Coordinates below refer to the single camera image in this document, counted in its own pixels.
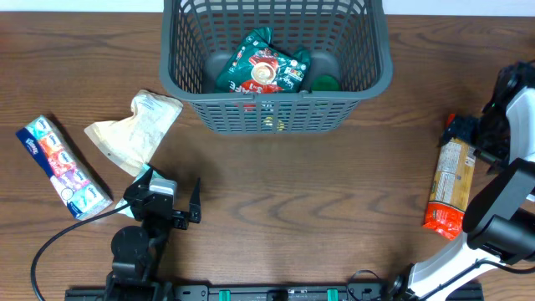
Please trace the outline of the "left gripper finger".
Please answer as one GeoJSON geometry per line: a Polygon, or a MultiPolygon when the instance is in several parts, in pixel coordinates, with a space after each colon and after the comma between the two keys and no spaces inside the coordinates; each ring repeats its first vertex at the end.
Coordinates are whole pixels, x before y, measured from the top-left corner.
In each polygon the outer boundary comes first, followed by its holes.
{"type": "Polygon", "coordinates": [[[128,188],[128,195],[139,195],[149,191],[150,181],[153,175],[153,168],[149,167],[137,180],[135,180],[128,188]]]}
{"type": "Polygon", "coordinates": [[[201,213],[200,186],[201,179],[198,178],[189,201],[190,213],[201,213]]]}

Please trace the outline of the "teal plastic packet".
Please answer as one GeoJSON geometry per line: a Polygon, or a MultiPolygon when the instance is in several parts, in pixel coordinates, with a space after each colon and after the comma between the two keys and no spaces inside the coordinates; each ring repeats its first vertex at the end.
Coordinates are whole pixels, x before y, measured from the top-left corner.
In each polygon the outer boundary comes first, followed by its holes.
{"type": "MultiPolygon", "coordinates": [[[[149,164],[144,164],[141,167],[139,174],[135,177],[134,181],[138,181],[148,170],[153,170],[152,176],[151,176],[151,180],[154,180],[155,178],[161,178],[161,179],[164,178],[164,176],[160,172],[158,172],[158,170],[155,169],[153,166],[151,166],[149,164]]],[[[122,207],[126,203],[127,203],[127,201],[124,198],[121,198],[119,200],[119,202],[116,204],[115,208],[122,207]]],[[[125,215],[127,217],[130,217],[130,218],[134,217],[130,207],[119,211],[119,214],[123,214],[123,215],[125,215]]]]}

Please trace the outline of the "beige paper pouch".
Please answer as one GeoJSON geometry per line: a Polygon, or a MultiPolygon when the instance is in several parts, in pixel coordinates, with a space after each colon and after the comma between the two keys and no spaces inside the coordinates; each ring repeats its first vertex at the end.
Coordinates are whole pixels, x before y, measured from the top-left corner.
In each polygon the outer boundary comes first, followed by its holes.
{"type": "Polygon", "coordinates": [[[178,99],[142,89],[131,101],[132,116],[94,122],[84,133],[120,169],[138,176],[182,109],[178,99]]]}

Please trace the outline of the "Kleenex tissue multipack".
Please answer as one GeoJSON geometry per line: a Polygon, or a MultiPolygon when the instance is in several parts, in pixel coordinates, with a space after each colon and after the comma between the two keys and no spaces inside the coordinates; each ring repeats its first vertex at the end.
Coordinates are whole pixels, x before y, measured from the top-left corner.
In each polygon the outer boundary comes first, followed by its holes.
{"type": "Polygon", "coordinates": [[[112,204],[51,120],[41,115],[18,130],[16,136],[75,219],[96,216],[112,204]]]}

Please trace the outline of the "orange spaghetti packet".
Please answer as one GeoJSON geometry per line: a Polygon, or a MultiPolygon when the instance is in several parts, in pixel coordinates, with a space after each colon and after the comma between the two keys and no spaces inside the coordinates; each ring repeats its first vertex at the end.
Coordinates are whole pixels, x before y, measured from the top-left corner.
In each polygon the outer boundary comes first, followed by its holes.
{"type": "Polygon", "coordinates": [[[440,154],[422,224],[422,227],[449,240],[454,240],[462,231],[476,163],[474,149],[459,135],[453,135],[455,117],[449,116],[445,137],[440,142],[440,154]]]}

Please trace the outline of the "green Nescafe coffee bag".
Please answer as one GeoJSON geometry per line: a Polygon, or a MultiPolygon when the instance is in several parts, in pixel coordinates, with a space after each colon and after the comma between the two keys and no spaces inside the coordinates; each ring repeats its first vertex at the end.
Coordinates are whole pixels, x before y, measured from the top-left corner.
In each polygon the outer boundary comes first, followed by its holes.
{"type": "Polygon", "coordinates": [[[310,52],[300,47],[286,54],[272,47],[273,29],[253,29],[237,46],[215,82],[217,93],[297,93],[311,65],[310,52]]]}

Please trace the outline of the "green lidded jar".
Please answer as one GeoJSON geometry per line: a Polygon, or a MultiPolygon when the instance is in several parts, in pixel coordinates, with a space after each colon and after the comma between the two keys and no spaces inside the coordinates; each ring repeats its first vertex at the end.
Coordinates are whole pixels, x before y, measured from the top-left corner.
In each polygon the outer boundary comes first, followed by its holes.
{"type": "Polygon", "coordinates": [[[340,91],[341,86],[339,81],[332,75],[319,75],[311,85],[312,91],[340,91]]]}

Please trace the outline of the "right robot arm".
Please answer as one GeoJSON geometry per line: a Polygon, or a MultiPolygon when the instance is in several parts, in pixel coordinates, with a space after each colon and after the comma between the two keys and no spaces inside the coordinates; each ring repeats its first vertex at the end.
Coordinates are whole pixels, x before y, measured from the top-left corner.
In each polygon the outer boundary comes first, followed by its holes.
{"type": "Polygon", "coordinates": [[[496,177],[469,203],[460,235],[432,258],[409,266],[385,300],[478,300],[472,281],[493,269],[521,274],[515,263],[534,259],[534,63],[500,70],[481,117],[453,115],[440,143],[473,147],[496,177]]]}

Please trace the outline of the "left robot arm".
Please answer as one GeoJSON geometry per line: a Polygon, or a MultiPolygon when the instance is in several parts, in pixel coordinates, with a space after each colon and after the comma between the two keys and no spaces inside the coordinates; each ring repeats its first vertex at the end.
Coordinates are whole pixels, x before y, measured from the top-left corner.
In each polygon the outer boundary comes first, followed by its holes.
{"type": "Polygon", "coordinates": [[[173,285],[156,279],[171,230],[186,230],[201,221],[200,185],[197,180],[187,211],[174,208],[177,183],[154,178],[149,168],[126,190],[127,202],[139,226],[120,229],[112,238],[112,271],[106,279],[104,301],[163,301],[175,298],[173,285]]]}

